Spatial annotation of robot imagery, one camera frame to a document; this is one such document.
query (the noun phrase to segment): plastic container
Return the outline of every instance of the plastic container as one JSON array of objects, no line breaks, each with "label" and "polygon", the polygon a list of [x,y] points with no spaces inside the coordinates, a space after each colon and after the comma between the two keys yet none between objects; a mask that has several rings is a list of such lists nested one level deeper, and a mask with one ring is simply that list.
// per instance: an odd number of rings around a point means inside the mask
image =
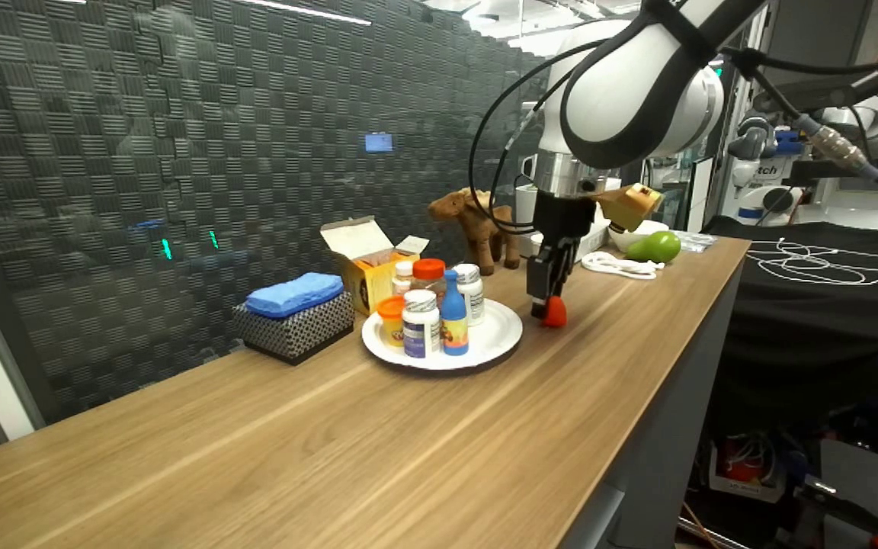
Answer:
[{"label": "plastic container", "polygon": [[413,264],[413,286],[414,290],[434,290],[436,302],[441,302],[446,293],[446,263],[440,257],[425,257]]},{"label": "plastic container", "polygon": [[413,278],[413,264],[414,263],[395,263],[395,278],[389,280],[389,293],[401,295],[413,290],[414,278]]},{"label": "plastic container", "polygon": [[457,290],[465,297],[470,319],[481,318],[484,293],[481,293],[479,264],[475,263],[457,263],[454,271],[457,271]]},{"label": "plastic container", "polygon": [[441,349],[450,355],[461,355],[470,349],[470,311],[457,286],[454,267],[446,271],[446,295],[440,305],[440,342],[441,342]]},{"label": "plastic container", "polygon": [[389,297],[379,302],[380,342],[388,342],[394,347],[401,347],[401,311],[404,311],[401,295],[389,295]]},{"label": "plastic container", "polygon": [[234,305],[232,329],[248,347],[295,367],[353,329],[351,293],[288,319],[260,318],[248,305]]},{"label": "plastic container", "polygon": [[428,360],[440,354],[440,305],[434,290],[408,290],[401,308],[401,347]]}]

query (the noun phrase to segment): cardboard box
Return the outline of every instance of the cardboard box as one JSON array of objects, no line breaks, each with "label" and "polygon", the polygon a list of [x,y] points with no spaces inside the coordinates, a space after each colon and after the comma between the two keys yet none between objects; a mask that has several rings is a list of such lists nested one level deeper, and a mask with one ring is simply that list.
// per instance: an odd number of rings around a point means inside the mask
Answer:
[{"label": "cardboard box", "polygon": [[380,230],[374,217],[353,217],[321,224],[321,236],[342,257],[342,278],[360,313],[374,311],[389,295],[395,263],[419,260],[428,236],[408,234],[399,246]]}]

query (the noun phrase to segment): green object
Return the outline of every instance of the green object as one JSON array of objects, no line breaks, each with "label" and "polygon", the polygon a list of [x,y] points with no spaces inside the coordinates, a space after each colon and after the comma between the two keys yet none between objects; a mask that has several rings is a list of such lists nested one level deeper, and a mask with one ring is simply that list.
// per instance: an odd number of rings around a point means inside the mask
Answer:
[{"label": "green object", "polygon": [[168,242],[168,236],[163,236],[163,257],[164,257],[164,263],[174,260],[174,250],[172,250],[172,242]]},{"label": "green object", "polygon": [[683,245],[677,236],[677,230],[652,230],[633,245],[626,246],[628,260],[638,263],[670,263],[675,257],[679,257]]}]

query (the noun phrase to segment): stuffed toy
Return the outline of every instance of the stuffed toy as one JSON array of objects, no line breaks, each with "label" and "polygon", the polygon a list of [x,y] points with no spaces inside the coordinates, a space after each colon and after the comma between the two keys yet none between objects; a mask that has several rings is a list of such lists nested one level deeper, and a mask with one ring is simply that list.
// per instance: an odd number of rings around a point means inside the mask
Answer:
[{"label": "stuffed toy", "polygon": [[[475,193],[475,199],[479,199],[481,207],[490,205],[490,193]],[[496,223],[488,219],[475,207],[470,187],[454,189],[454,193],[429,202],[429,217],[446,219],[446,223],[450,223],[450,219],[461,223],[461,229],[465,234],[465,245],[470,245],[470,257],[472,257],[472,263],[479,264],[481,275],[495,275],[501,257],[502,257],[505,267],[521,264],[521,253],[516,246],[516,236],[501,230]],[[510,205],[496,205],[495,217],[510,223],[512,219],[512,207]]]}]

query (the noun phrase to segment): white plate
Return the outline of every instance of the white plate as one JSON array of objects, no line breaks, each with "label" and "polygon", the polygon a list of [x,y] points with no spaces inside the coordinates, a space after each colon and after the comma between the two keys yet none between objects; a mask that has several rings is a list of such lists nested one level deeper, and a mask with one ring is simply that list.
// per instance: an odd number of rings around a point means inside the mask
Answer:
[{"label": "white plate", "polygon": [[394,347],[380,338],[380,318],[371,313],[360,338],[380,362],[404,367],[404,368],[428,368],[428,371],[457,371],[484,367],[502,354],[510,354],[524,334],[521,318],[505,308],[502,302],[484,297],[484,311],[475,322],[470,322],[470,349],[461,355],[436,354],[436,355],[408,355],[401,347]]}]

